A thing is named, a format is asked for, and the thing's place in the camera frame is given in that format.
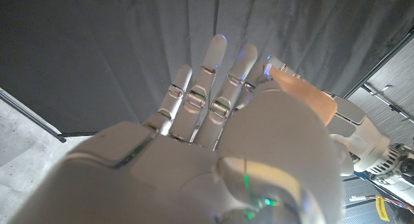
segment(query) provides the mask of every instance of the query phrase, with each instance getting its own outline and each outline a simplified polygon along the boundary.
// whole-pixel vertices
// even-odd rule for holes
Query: wire
[[[377,188],[377,189],[379,189],[379,190],[381,190],[381,191],[383,191],[385,194],[388,194],[389,196],[391,196],[392,198],[394,198],[394,199],[396,199],[396,200],[399,200],[399,201],[401,201],[401,202],[403,202],[403,203],[407,203],[407,201],[404,201],[401,197],[399,197],[399,196],[397,196],[397,195],[395,195],[394,193],[392,193],[390,190],[388,190],[388,189],[386,189],[386,188],[384,188],[384,187],[381,187],[381,186],[378,186],[376,183],[374,183],[374,181],[372,181],[372,180],[370,180],[369,178],[367,178],[366,179],[366,181],[368,181],[368,182],[370,182],[375,188]]]
[[[367,199],[376,199],[376,196],[374,196],[374,195],[372,195],[372,196],[365,196],[365,197]],[[402,207],[402,208],[405,208],[405,209],[414,211],[414,207],[411,206],[411,205],[409,205],[409,204],[407,204],[407,203],[404,203],[404,202],[401,202],[401,201],[397,201],[395,199],[386,198],[386,197],[383,197],[382,199],[384,199],[384,201],[387,201],[388,203],[391,203],[391,204],[396,205],[398,207]]]

